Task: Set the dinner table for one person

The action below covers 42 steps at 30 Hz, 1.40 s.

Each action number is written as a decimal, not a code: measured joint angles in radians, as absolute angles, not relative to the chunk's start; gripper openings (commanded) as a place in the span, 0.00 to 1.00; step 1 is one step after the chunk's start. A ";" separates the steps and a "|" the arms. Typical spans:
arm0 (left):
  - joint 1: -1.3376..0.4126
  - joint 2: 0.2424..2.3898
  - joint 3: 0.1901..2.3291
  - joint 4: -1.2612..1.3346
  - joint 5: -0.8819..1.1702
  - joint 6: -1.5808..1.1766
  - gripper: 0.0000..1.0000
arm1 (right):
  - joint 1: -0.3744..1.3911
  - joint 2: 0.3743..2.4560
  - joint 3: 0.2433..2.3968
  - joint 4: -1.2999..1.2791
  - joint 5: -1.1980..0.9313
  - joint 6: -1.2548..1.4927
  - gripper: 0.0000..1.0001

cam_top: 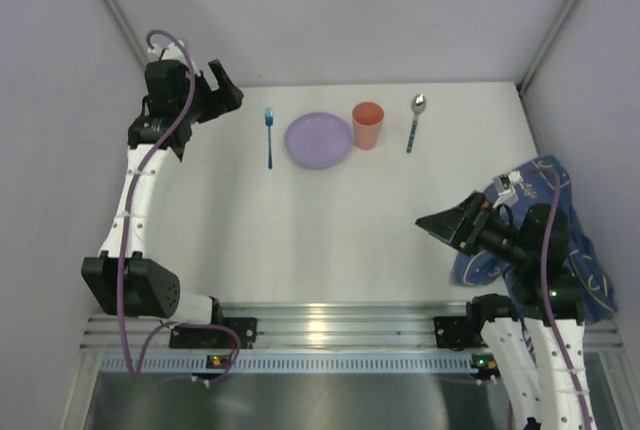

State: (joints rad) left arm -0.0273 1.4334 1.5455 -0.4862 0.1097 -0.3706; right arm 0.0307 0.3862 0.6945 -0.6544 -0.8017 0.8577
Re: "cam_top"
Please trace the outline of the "blue metallic fork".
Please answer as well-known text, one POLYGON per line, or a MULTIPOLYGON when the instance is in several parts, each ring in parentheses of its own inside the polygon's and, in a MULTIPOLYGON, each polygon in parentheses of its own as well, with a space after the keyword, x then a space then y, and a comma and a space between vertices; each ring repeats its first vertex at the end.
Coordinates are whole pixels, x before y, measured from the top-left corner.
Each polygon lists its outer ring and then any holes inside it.
POLYGON ((274 123, 274 112, 271 108, 267 108, 264 112, 265 125, 267 128, 267 142, 268 142, 268 160, 267 167, 269 170, 273 169, 273 151, 272 151, 272 126, 274 123))

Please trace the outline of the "blue fish-print cloth placemat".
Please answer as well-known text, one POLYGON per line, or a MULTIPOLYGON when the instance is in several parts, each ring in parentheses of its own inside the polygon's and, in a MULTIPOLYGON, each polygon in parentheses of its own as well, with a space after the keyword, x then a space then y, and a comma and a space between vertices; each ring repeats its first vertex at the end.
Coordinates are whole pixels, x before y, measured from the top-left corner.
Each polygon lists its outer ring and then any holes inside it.
MULTIPOLYGON (((580 282, 585 319, 590 324, 609 318, 617 311, 614 288, 596 259, 592 241, 583 232, 573 206, 572 182, 569 173, 553 155, 529 160, 515 168, 522 180, 516 185, 517 201, 510 205, 516 226, 521 226, 529 207, 535 203, 549 204, 554 191, 553 176, 560 178, 558 211, 568 219, 570 240, 565 265, 580 282)), ((458 254, 450 281, 460 287, 486 286, 508 273, 509 265, 481 252, 475 256, 458 254)))

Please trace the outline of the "purple plastic plate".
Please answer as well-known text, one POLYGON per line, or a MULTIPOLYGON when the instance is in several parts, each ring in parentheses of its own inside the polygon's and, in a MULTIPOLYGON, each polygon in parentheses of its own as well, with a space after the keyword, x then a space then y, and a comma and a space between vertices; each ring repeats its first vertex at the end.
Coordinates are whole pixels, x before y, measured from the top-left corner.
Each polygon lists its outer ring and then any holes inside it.
POLYGON ((341 163, 351 152, 349 125, 327 112, 312 112, 296 118, 286 129, 284 145, 291 160, 307 169, 326 169, 341 163))

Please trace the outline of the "orange plastic cup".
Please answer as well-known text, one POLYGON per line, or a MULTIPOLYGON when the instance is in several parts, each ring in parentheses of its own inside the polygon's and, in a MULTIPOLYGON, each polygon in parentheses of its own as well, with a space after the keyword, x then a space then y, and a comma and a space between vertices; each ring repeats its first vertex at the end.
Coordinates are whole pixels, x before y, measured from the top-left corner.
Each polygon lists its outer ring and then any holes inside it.
POLYGON ((382 122, 383 108, 374 102, 361 102, 352 111, 354 143, 360 150, 371 150, 376 146, 382 122))

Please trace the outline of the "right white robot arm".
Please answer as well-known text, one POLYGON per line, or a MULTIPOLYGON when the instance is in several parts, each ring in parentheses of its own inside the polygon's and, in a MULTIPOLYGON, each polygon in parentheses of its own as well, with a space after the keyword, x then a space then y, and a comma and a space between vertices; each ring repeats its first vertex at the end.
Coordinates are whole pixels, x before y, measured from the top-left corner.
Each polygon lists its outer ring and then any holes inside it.
POLYGON ((565 265, 569 227, 559 198, 531 206, 521 226, 503 220, 510 208, 472 193, 457 206, 420 217, 417 227, 462 254, 489 253, 510 267, 508 295, 477 296, 464 317, 435 320, 438 347, 484 345, 493 360, 477 368, 500 376, 515 427, 593 429, 584 364, 584 304, 565 265))

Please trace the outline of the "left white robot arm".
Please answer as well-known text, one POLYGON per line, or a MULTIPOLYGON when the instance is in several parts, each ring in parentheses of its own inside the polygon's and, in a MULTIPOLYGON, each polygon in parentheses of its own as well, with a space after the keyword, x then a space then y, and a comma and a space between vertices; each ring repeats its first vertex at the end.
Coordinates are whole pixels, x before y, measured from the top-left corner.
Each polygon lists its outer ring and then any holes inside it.
POLYGON ((244 94, 219 60, 208 64, 218 85, 212 89, 178 45, 151 52, 156 58, 144 71, 147 93, 127 132, 127 172, 116 214, 98 255, 84 259, 81 275, 107 315, 220 324, 219 301, 183 289, 177 271, 153 256, 150 242, 194 125, 239 109, 244 94))

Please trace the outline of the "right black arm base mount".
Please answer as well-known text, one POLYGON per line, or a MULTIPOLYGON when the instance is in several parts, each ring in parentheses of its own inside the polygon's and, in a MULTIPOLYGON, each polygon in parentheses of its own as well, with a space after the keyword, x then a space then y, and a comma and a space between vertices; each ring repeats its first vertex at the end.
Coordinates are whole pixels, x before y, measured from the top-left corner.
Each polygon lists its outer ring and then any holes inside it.
POLYGON ((464 316, 440 316, 433 319, 436 346, 439 349, 463 351, 487 348, 479 326, 464 316))

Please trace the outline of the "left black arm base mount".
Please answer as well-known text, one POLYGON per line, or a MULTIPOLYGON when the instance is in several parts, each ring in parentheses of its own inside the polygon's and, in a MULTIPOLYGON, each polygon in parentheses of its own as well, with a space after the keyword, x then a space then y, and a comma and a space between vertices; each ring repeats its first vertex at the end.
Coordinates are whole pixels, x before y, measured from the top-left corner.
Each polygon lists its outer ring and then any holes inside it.
POLYGON ((253 347, 257 336, 258 320, 253 317, 225 317, 222 325, 235 332, 239 337, 237 345, 233 336, 222 330, 189 328, 179 325, 171 331, 169 347, 171 349, 249 349, 253 347))

